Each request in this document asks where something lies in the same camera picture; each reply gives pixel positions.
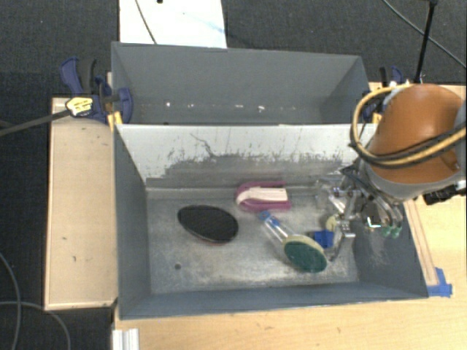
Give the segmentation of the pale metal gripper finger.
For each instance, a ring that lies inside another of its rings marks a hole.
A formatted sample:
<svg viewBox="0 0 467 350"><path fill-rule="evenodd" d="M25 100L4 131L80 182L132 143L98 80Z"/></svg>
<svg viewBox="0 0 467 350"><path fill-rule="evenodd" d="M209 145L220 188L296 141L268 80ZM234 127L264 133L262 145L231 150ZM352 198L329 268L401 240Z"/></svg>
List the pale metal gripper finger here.
<svg viewBox="0 0 467 350"><path fill-rule="evenodd" d="M347 210L347 200L343 197L336 197L335 195L329 195L328 200L340 219L345 219Z"/></svg>
<svg viewBox="0 0 467 350"><path fill-rule="evenodd" d="M356 234L352 230L350 222L338 222L332 230L333 246L327 248L329 261L334 261L337 257L348 251L355 240Z"/></svg>

